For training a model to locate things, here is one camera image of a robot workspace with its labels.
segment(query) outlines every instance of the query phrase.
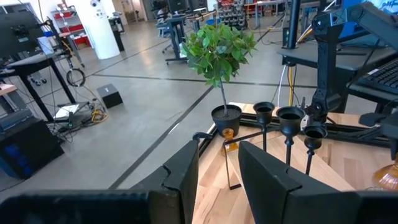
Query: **black goblet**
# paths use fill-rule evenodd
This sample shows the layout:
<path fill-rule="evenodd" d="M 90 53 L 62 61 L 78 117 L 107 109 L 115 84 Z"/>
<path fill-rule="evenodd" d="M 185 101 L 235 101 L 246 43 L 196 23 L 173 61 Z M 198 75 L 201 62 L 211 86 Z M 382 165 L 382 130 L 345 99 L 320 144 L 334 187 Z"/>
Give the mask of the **black goblet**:
<path fill-rule="evenodd" d="M 272 121 L 272 112 L 275 109 L 275 105 L 270 102 L 260 102 L 253 106 L 256 112 L 257 122 L 261 125 L 262 131 L 262 148 L 267 151 L 267 125 Z"/>
<path fill-rule="evenodd" d="M 279 118 L 281 133 L 286 137 L 286 164 L 290 165 L 292 154 L 293 137 L 301 130 L 301 120 L 305 116 L 303 109 L 294 106 L 285 106 L 276 111 Z"/>
<path fill-rule="evenodd" d="M 305 174 L 310 174 L 312 156 L 315 154 L 314 151 L 322 146 L 322 139 L 328 134 L 326 129 L 321 126 L 307 126 L 304 128 L 304 144 L 308 148 L 307 154 L 307 168 Z"/>

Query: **speaker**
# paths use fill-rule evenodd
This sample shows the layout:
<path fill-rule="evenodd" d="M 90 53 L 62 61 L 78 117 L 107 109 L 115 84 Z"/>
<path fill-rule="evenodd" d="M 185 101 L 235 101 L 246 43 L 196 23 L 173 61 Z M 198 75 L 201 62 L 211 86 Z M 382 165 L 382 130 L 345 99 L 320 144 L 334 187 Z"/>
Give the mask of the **speaker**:
<path fill-rule="evenodd" d="M 112 84 L 97 88 L 97 92 L 108 109 L 123 103 L 118 90 Z"/>

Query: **black equipment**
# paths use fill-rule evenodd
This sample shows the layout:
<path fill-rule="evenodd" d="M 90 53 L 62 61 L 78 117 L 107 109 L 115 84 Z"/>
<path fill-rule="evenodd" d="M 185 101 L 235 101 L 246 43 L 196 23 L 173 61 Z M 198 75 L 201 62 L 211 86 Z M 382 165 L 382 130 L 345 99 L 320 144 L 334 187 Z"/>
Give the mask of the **black equipment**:
<path fill-rule="evenodd" d="M 112 84 L 97 88 L 97 92 L 107 108 L 111 108 L 123 103 L 119 91 Z"/>
<path fill-rule="evenodd" d="M 200 138 L 211 135 L 196 133 L 194 140 L 130 190 L 24 194 L 0 205 L 0 223 L 191 223 Z"/>
<path fill-rule="evenodd" d="M 31 12 L 0 15 L 0 57 L 9 57 L 19 52 L 32 52 L 39 45 L 38 37 L 44 33 Z"/>
<path fill-rule="evenodd" d="M 358 80 L 358 83 L 372 88 L 398 94 L 398 60 L 370 71 Z"/>
<path fill-rule="evenodd" d="M 312 104 L 306 108 L 311 123 L 324 124 L 329 111 L 341 103 L 341 96 L 333 89 L 336 73 L 336 51 L 343 25 L 356 22 L 380 40 L 398 50 L 398 28 L 392 16 L 380 11 L 371 2 L 364 2 L 346 9 L 319 13 L 312 27 L 318 42 L 318 86 L 312 98 Z M 357 38 L 367 32 L 352 36 Z"/>
<path fill-rule="evenodd" d="M 176 11 L 184 11 L 187 9 L 186 0 L 167 0 L 169 4 L 169 11 L 174 14 Z"/>
<path fill-rule="evenodd" d="M 256 223 L 398 223 L 397 192 L 339 192 L 245 141 L 239 165 Z"/>
<path fill-rule="evenodd" d="M 0 135 L 0 167 L 10 177 L 28 179 L 62 154 L 57 137 L 44 121 L 34 117 Z"/>

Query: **black flower pot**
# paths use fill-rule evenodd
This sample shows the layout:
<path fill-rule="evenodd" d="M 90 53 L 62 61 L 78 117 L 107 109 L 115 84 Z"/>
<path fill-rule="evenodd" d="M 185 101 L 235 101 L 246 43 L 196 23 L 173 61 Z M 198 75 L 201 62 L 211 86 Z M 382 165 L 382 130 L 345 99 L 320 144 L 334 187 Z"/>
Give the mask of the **black flower pot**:
<path fill-rule="evenodd" d="M 242 117 L 242 109 L 235 105 L 226 105 L 228 115 L 224 115 L 224 106 L 217 106 L 212 112 L 211 117 L 216 124 L 218 134 L 223 136 L 223 130 L 231 128 L 234 130 L 234 137 L 239 133 L 239 122 Z"/>

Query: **concrete floor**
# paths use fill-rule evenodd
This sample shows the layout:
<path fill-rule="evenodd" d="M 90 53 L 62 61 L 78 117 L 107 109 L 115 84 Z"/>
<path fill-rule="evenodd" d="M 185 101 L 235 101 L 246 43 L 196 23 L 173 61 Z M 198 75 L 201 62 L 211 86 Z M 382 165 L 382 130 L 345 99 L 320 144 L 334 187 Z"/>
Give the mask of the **concrete floor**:
<path fill-rule="evenodd" d="M 262 28 L 274 24 L 276 19 L 263 19 Z M 153 23 L 141 22 L 126 30 L 126 51 L 115 58 L 99 61 L 93 50 L 80 51 L 89 88 L 95 90 L 112 83 L 124 104 L 111 108 L 106 122 L 79 131 L 71 144 L 63 145 L 67 154 L 30 179 L 18 184 L 20 180 L 0 170 L 0 190 L 18 184 L 0 191 L 0 201 L 37 189 L 128 189 L 176 153 L 193 133 L 211 126 L 210 111 L 222 104 L 220 91 L 205 86 L 203 77 L 185 63 L 166 66 L 164 59 L 173 56 L 172 49 L 164 55 L 161 51 L 170 41 L 157 36 Z M 255 38 L 262 34 L 255 33 Z M 228 101 L 255 103 L 272 99 L 282 72 L 281 56 L 276 54 L 280 46 L 266 44 L 279 41 L 280 35 L 281 32 L 270 32 L 257 44 L 258 51 L 248 58 L 249 65 L 241 67 L 241 76 L 225 86 Z M 62 71 L 67 65 L 60 62 L 59 67 Z M 66 103 L 67 97 L 49 70 L 42 70 L 41 74 L 53 81 L 53 87 L 49 82 L 35 88 L 44 103 Z M 17 78 L 6 81 L 17 85 L 26 102 L 32 101 Z M 317 84 L 316 70 L 298 66 L 296 83 L 298 97 L 305 96 L 310 101 Z M 283 84 L 281 106 L 288 101 L 286 79 Z M 93 98 L 84 88 L 70 89 L 78 101 L 85 101 L 80 95 Z M 351 96 L 346 112 L 367 113 L 375 105 Z M 35 103 L 29 106 L 36 116 L 44 117 Z M 54 113 L 53 106 L 48 108 Z"/>

